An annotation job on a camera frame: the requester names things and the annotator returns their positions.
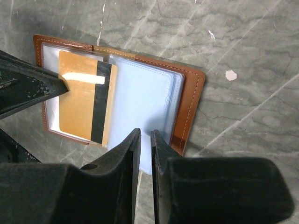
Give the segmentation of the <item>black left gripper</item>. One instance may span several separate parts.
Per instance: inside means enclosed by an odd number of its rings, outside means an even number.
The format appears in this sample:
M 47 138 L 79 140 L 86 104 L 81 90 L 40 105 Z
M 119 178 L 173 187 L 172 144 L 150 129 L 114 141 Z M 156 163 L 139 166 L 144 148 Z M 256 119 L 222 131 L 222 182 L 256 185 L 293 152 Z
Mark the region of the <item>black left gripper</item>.
M 6 118 L 67 93 L 58 74 L 0 52 L 0 118 Z M 17 141 L 0 130 L 1 163 L 41 163 Z

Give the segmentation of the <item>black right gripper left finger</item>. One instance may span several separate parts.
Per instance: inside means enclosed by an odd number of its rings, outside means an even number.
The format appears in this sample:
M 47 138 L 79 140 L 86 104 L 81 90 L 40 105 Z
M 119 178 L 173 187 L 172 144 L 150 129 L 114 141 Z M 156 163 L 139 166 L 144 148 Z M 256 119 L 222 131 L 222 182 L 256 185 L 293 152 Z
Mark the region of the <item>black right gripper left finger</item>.
M 132 224 L 141 131 L 77 168 L 63 163 L 0 163 L 3 224 Z

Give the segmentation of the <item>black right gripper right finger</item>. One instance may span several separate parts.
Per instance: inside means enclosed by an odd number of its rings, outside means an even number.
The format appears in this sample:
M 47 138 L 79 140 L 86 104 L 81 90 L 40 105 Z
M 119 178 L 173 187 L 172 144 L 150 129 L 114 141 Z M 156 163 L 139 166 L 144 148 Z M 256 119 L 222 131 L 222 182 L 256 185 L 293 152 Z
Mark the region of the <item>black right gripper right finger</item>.
M 276 224 L 295 204 L 278 167 L 259 157 L 186 158 L 151 132 L 157 224 Z

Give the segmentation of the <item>gold card with stripe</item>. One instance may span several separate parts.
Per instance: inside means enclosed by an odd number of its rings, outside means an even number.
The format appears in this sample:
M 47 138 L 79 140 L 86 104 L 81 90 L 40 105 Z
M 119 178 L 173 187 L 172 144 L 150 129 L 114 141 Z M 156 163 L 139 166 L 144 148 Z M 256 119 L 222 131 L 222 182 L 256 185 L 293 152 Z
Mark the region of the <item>gold card with stripe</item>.
M 68 92 L 59 96 L 62 132 L 105 146 L 116 87 L 117 66 L 71 52 L 59 52 L 59 77 Z

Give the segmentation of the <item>brown leather card holder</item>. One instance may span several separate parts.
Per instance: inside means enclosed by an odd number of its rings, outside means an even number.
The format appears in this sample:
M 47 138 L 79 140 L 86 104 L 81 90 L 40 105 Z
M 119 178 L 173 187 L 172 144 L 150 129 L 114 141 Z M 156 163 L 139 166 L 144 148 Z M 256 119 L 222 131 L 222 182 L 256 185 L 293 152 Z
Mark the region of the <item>brown leather card holder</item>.
M 151 131 L 158 130 L 165 142 L 177 153 L 184 152 L 205 80 L 203 72 L 116 49 L 45 35 L 35 35 L 33 40 L 37 65 L 57 74 L 60 51 L 117 66 L 108 141 L 105 146 L 60 130 L 59 96 L 46 100 L 42 105 L 46 130 L 83 144 L 94 144 L 111 150 L 133 129 L 138 128 L 141 130 L 139 168 L 148 174 L 152 172 Z

